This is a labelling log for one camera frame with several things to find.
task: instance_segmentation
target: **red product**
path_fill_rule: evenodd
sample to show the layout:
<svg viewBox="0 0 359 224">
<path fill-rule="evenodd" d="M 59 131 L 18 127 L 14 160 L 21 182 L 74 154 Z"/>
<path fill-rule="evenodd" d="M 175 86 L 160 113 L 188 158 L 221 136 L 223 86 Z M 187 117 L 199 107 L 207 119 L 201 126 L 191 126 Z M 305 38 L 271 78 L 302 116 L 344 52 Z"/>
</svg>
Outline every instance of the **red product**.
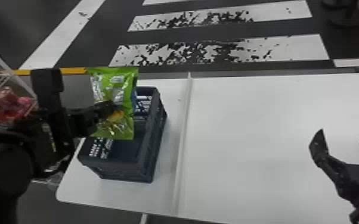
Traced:
<svg viewBox="0 0 359 224">
<path fill-rule="evenodd" d="M 25 116 L 32 105 L 29 97 L 18 97 L 10 87 L 0 90 L 0 125 L 9 126 Z"/>
<path fill-rule="evenodd" d="M 13 90 L 6 86 L 0 90 L 0 107 L 5 110 L 18 110 L 18 97 L 14 94 Z"/>
</svg>

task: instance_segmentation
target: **gray floor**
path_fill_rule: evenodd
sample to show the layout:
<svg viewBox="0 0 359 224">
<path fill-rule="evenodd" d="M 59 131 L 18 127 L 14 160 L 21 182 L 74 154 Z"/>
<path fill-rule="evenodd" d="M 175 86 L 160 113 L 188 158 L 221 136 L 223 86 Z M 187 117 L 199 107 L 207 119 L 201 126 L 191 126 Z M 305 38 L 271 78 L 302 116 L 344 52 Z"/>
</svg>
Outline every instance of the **gray floor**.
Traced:
<svg viewBox="0 0 359 224">
<path fill-rule="evenodd" d="M 33 183 L 18 203 L 19 224 L 138 224 L 140 213 L 61 203 L 47 185 Z M 149 216 L 148 224 L 203 224 L 185 219 Z"/>
</svg>

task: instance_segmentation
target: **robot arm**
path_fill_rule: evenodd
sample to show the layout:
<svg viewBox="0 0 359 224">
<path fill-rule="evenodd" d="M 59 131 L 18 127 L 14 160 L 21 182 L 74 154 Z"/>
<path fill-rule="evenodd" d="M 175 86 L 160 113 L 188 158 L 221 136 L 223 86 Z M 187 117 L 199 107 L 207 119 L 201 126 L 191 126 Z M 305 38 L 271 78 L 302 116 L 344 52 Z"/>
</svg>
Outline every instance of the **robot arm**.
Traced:
<svg viewBox="0 0 359 224">
<path fill-rule="evenodd" d="M 31 81 L 39 110 L 0 131 L 0 223 L 17 223 L 17 201 L 31 180 L 65 171 L 69 160 L 62 159 L 75 152 L 73 139 L 94 133 L 98 121 L 117 109 L 111 101 L 83 109 L 64 108 L 60 70 L 34 70 Z M 58 162 L 57 169 L 45 171 Z"/>
<path fill-rule="evenodd" d="M 359 223 L 359 165 L 344 163 L 329 154 L 323 130 L 319 130 L 309 145 L 314 163 L 335 184 L 340 197 L 350 201 L 356 208 L 349 215 L 353 224 Z"/>
</svg>

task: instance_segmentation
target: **black plastic crate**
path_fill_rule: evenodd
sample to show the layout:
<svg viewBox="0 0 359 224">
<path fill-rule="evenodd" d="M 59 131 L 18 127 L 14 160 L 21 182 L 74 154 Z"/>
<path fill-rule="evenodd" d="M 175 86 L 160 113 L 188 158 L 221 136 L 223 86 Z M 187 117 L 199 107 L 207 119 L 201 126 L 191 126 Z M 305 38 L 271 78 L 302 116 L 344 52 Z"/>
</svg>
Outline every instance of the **black plastic crate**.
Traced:
<svg viewBox="0 0 359 224">
<path fill-rule="evenodd" d="M 100 178 L 152 182 L 167 114 L 154 87 L 137 87 L 132 141 L 86 138 L 78 160 Z"/>
</svg>

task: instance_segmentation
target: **plastic package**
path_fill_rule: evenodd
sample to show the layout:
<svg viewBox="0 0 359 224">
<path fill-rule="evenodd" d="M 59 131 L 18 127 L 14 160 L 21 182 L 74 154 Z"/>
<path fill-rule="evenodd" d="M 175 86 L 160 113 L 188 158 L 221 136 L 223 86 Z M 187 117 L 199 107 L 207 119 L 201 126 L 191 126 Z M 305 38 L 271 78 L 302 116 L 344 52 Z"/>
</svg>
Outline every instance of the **plastic package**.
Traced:
<svg viewBox="0 0 359 224">
<path fill-rule="evenodd" d="M 94 67 L 87 68 L 91 75 L 91 85 L 95 103 L 112 100 L 120 107 L 107 119 L 98 124 L 98 130 L 92 135 L 99 138 L 133 140 L 136 105 L 136 67 Z"/>
</svg>

